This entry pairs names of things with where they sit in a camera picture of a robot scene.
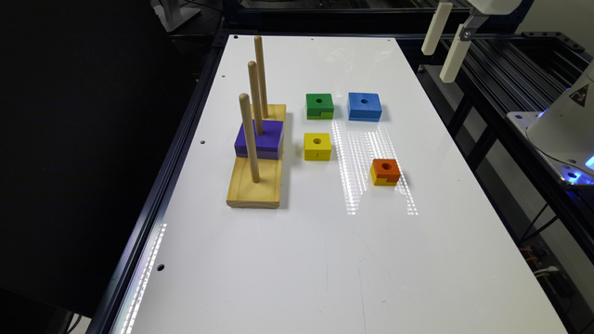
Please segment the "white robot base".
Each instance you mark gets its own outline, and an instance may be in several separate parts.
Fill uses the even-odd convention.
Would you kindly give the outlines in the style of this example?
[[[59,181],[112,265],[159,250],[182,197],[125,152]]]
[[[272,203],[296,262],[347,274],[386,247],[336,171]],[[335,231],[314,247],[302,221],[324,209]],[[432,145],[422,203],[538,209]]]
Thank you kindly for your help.
[[[593,187],[593,66],[547,109],[507,115],[567,187]]]

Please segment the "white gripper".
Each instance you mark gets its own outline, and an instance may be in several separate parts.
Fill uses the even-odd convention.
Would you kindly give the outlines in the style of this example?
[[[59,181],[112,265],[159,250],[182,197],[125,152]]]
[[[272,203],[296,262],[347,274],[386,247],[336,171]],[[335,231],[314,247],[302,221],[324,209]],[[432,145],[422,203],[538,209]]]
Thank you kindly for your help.
[[[510,14],[519,6],[522,0],[467,0],[467,2],[482,14]],[[431,56],[435,52],[452,8],[453,4],[450,1],[439,2],[421,46],[421,52],[424,56]],[[440,79],[443,83],[449,84],[456,80],[461,64],[471,46],[473,36],[487,19],[486,15],[472,14],[463,24],[458,26],[440,72]]]

